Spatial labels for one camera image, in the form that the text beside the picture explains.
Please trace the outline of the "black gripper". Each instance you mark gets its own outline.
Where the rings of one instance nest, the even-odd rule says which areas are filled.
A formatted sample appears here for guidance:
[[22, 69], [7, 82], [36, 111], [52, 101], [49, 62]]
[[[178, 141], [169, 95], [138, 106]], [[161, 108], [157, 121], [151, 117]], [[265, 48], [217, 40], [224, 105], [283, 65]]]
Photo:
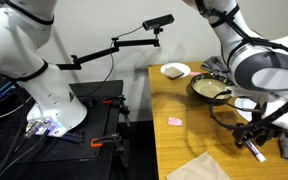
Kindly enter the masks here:
[[[249, 122], [249, 125], [261, 120], [261, 108], [258, 104], [256, 104], [256, 107], [259, 109], [259, 111], [252, 113], [252, 120]], [[265, 140], [278, 138], [282, 133], [282, 128], [273, 124], [268, 124], [262, 127], [253, 128], [251, 130], [234, 130], [232, 135], [235, 138], [235, 145], [239, 149], [242, 149], [244, 147], [245, 140], [255, 140], [259, 146], [262, 146], [265, 143]]]

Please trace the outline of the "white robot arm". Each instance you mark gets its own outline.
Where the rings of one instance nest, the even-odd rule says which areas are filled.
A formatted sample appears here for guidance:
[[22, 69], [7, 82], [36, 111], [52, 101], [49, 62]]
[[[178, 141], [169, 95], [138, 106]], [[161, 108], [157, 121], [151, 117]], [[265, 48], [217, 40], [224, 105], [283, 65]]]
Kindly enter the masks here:
[[[261, 119], [242, 128], [270, 124], [288, 130], [288, 36], [267, 40], [245, 23], [236, 0], [183, 0], [208, 20], [221, 42], [222, 62], [232, 75], [233, 96], [260, 96]], [[61, 137], [79, 125], [87, 109], [77, 99], [62, 71], [38, 54], [52, 35], [57, 0], [5, 0], [0, 6], [0, 74], [19, 82], [35, 99], [27, 116], [50, 120], [51, 135]]]

